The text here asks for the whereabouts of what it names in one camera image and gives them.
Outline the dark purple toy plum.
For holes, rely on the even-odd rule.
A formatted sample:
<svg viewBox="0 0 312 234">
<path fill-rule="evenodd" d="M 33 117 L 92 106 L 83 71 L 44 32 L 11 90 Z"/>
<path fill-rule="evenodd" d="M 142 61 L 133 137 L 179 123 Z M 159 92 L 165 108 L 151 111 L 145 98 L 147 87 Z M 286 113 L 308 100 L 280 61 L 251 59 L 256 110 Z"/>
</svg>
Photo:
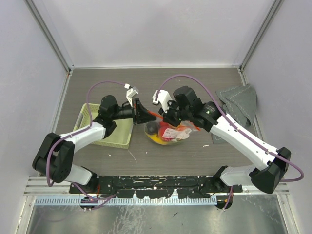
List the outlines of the dark purple toy plum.
<svg viewBox="0 0 312 234">
<path fill-rule="evenodd" d="M 148 122 L 146 124 L 145 130 L 146 130 L 147 134 L 154 135 L 154 134 L 158 133 L 159 127 L 160 127 L 160 125 L 158 122 L 152 121 L 152 122 Z"/>
</svg>

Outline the red toy apple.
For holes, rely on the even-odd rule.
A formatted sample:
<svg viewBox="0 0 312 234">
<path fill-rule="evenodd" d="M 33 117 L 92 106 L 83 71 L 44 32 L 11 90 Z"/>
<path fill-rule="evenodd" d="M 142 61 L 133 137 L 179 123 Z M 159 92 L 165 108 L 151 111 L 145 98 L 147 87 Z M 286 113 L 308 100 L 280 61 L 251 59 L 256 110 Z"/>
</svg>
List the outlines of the red toy apple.
<svg viewBox="0 0 312 234">
<path fill-rule="evenodd" d="M 166 137 L 163 136 L 164 133 L 165 133 L 165 131 L 166 131 L 166 129 L 168 129 L 168 128 L 170 128 L 170 127 L 171 127 L 171 126 L 170 126 L 169 123 L 166 123 L 166 122 L 163 122 L 163 121 L 161 121 L 161 122 L 159 123 L 158 136 L 159 136 L 163 141 L 169 141 L 169 140 L 170 140 L 170 138 L 166 138 Z"/>
</svg>

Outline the clear orange zip bag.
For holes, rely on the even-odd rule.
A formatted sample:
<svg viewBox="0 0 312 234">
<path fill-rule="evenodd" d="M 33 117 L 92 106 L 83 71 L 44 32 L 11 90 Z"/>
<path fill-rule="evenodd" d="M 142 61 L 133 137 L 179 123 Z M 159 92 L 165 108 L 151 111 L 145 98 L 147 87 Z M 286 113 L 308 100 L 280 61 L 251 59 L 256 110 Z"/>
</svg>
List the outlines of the clear orange zip bag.
<svg viewBox="0 0 312 234">
<path fill-rule="evenodd" d="M 156 114 L 154 112 L 151 112 L 151 113 L 156 116 L 155 122 L 160 123 L 161 121 L 163 121 L 163 118 L 161 115 Z M 170 138 L 169 141 L 171 141 L 172 143 L 170 143 L 169 145 L 179 144 L 182 141 L 188 139 L 190 137 L 190 134 L 200 131 L 199 127 L 196 127 L 193 123 L 189 121 L 183 121 L 177 127 L 173 125 L 170 125 L 170 126 L 171 127 L 166 129 L 163 135 L 166 138 Z"/>
</svg>

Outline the yellow toy banana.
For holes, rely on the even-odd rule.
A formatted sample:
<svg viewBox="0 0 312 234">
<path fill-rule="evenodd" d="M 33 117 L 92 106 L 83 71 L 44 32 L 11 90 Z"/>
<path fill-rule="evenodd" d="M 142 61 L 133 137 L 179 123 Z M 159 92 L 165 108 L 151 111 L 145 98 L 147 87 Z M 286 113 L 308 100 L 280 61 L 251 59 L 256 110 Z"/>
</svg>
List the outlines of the yellow toy banana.
<svg viewBox="0 0 312 234">
<path fill-rule="evenodd" d="M 169 145 L 170 143 L 172 143 L 171 141 L 165 141 L 163 140 L 161 137 L 158 136 L 158 134 L 146 134 L 146 136 L 153 141 L 156 144 L 159 145 Z"/>
</svg>

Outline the green plastic basket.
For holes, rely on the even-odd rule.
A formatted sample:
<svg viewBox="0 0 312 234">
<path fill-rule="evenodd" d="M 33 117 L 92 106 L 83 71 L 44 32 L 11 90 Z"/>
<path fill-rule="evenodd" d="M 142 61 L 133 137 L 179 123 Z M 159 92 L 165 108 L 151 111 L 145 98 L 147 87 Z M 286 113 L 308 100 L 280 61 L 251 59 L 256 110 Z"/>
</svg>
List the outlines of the green plastic basket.
<svg viewBox="0 0 312 234">
<path fill-rule="evenodd" d="M 120 119 L 115 120 L 116 128 L 113 133 L 105 138 L 98 141 L 92 142 L 93 145 L 128 149 L 133 129 L 133 121 L 131 119 Z M 83 104 L 81 111 L 76 120 L 73 130 L 83 128 L 90 124 L 89 112 L 86 103 Z"/>
</svg>

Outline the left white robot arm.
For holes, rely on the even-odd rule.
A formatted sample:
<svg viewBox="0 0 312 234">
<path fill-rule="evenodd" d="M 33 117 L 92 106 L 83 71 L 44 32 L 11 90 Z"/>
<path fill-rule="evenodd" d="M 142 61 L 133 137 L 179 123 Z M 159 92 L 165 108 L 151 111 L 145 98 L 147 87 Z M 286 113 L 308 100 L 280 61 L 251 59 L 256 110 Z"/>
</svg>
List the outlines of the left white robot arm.
<svg viewBox="0 0 312 234">
<path fill-rule="evenodd" d="M 80 186 L 86 193 L 93 193 L 99 184 L 98 175 L 82 166 L 73 164 L 74 154 L 89 144 L 109 137 L 117 127 L 116 120 L 130 119 L 134 124 L 155 121 L 138 98 L 118 105 L 112 95 L 102 98 L 98 115 L 89 126 L 57 135 L 49 133 L 43 140 L 32 167 L 46 176 L 49 187 L 64 181 Z"/>
</svg>

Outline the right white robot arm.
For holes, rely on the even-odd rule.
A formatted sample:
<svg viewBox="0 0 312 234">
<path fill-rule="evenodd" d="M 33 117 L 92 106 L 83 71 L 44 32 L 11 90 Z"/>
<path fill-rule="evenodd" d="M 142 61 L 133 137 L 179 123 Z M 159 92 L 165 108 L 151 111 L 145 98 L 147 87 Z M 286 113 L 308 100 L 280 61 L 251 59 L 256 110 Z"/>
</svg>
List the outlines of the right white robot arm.
<svg viewBox="0 0 312 234">
<path fill-rule="evenodd" d="M 165 90 L 155 91 L 154 105 L 160 105 L 163 121 L 178 126 L 189 121 L 213 135 L 222 138 L 239 150 L 252 164 L 249 166 L 222 166 L 214 175 L 214 187 L 225 192 L 231 186 L 254 185 L 258 190 L 272 194 L 288 166 L 285 162 L 291 152 L 285 147 L 271 146 L 237 124 L 229 115 L 222 113 L 212 101 L 203 103 L 188 86 L 174 91 L 174 96 Z"/>
</svg>

